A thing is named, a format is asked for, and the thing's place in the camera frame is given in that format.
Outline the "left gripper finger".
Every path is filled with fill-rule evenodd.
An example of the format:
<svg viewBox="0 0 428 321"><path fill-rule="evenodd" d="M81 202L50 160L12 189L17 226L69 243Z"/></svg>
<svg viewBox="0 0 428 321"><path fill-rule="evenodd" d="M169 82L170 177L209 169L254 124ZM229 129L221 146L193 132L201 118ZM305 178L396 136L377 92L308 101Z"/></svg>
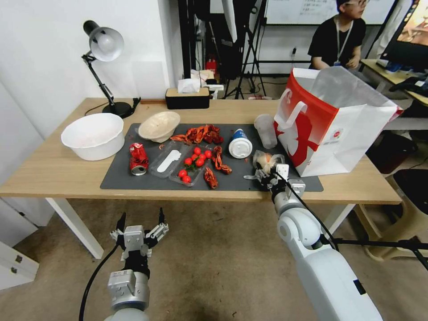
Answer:
<svg viewBox="0 0 428 321"><path fill-rule="evenodd" d="M118 239L120 236L123 236L125 230L125 222L126 212L123 212L120 219L116 223L115 229L110 232L110 236L112 239Z"/></svg>
<svg viewBox="0 0 428 321"><path fill-rule="evenodd" d="M145 244L148 247L155 247L169 231L169 225L165 220L162 207L159 209L158 218L158 224L145 234Z"/></svg>

